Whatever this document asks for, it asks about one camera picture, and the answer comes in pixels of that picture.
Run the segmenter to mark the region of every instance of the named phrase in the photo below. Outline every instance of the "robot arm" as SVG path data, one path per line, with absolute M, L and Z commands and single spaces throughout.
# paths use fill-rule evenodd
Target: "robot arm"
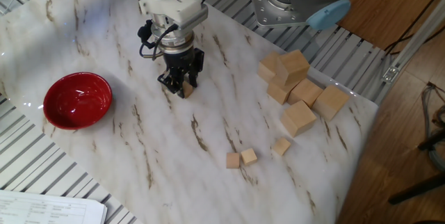
M 158 81 L 184 98 L 183 82 L 196 87 L 202 70 L 204 52 L 193 47 L 193 28 L 207 18 L 208 8 L 201 0 L 140 0 L 139 6 L 151 17 L 138 32 L 140 55 L 153 61 L 163 55 L 166 70 Z M 152 35 L 154 42 L 148 42 Z M 144 55 L 144 47 L 153 49 L 153 54 Z

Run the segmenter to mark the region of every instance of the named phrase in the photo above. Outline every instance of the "wooden floor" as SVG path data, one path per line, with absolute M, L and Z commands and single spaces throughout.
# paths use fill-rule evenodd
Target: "wooden floor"
M 422 46 L 382 103 L 338 224 L 445 221 L 445 186 L 392 206 L 390 195 L 439 173 L 416 147 L 425 136 L 421 92 L 445 88 L 445 33 Z M 431 96 L 430 114 L 443 105 Z M 445 146 L 441 148 L 445 157 Z
M 384 49 L 403 34 L 429 1 L 351 0 L 351 11 L 340 25 Z M 422 18 L 419 25 L 430 11 Z

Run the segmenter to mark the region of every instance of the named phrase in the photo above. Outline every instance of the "metal bracket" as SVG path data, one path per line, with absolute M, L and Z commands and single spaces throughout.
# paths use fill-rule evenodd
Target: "metal bracket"
M 257 23 L 265 27 L 288 27 L 307 25 L 306 19 L 293 10 L 292 5 L 276 0 L 252 0 Z
M 382 81 L 385 83 L 393 83 L 396 80 L 397 75 L 401 72 L 398 67 L 388 67 L 388 70 L 382 77 Z

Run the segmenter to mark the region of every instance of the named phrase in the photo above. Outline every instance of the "small wooden cube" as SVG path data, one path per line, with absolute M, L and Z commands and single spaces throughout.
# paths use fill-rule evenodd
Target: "small wooden cube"
M 289 149 L 290 146 L 291 143 L 288 142 L 285 137 L 281 137 L 273 146 L 273 149 L 276 153 L 283 156 L 283 154 Z
M 281 123 L 292 137 L 310 129 L 317 117 L 304 101 L 299 101 L 286 109 L 281 117 Z
M 280 54 L 273 51 L 259 62 L 258 75 L 267 83 L 277 74 L 275 68 L 277 67 L 278 56 Z
M 226 168 L 239 168 L 239 153 L 227 153 Z
M 187 81 L 183 81 L 182 90 L 184 91 L 184 99 L 187 99 L 193 93 L 193 86 Z
M 244 165 L 246 166 L 249 166 L 257 162 L 257 156 L 255 155 L 253 148 L 250 148 L 246 151 L 242 151 L 241 158 L 243 158 Z
M 280 78 L 278 76 L 275 76 L 269 82 L 269 86 L 267 87 L 267 93 L 273 99 L 275 99 L 278 103 L 283 105 L 289 98 L 289 95 L 291 94 L 292 89 L 295 88 L 295 86 L 297 86 L 297 84 L 298 84 L 298 81 L 295 83 L 292 83 L 290 85 L 283 86 L 281 84 Z
M 318 96 L 312 108 L 326 121 L 330 121 L 348 100 L 348 94 L 339 90 L 336 86 L 330 85 Z
M 279 81 L 284 86 L 306 78 L 310 67 L 311 65 L 306 61 L 300 50 L 295 50 L 278 57 L 276 72 L 277 76 L 281 78 Z
M 312 81 L 303 79 L 300 83 L 291 91 L 287 103 L 290 105 L 299 102 L 300 100 L 306 102 L 306 105 L 311 108 L 318 96 L 323 92 L 323 89 L 319 88 Z

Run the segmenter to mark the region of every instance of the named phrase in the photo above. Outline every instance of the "white marble surface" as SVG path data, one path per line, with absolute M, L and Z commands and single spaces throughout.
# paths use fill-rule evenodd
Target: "white marble surface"
M 377 106 L 351 94 L 280 157 L 271 146 L 288 136 L 285 106 L 256 71 L 282 50 L 210 8 L 195 30 L 206 53 L 199 88 L 182 100 L 156 81 L 163 61 L 138 55 L 145 20 L 138 0 L 31 0 L 0 18 L 0 93 L 143 223 L 334 223 Z M 43 98 L 76 71 L 106 78 L 114 103 L 90 128 L 56 129 Z M 256 164 L 225 168 L 227 152 L 251 147 Z

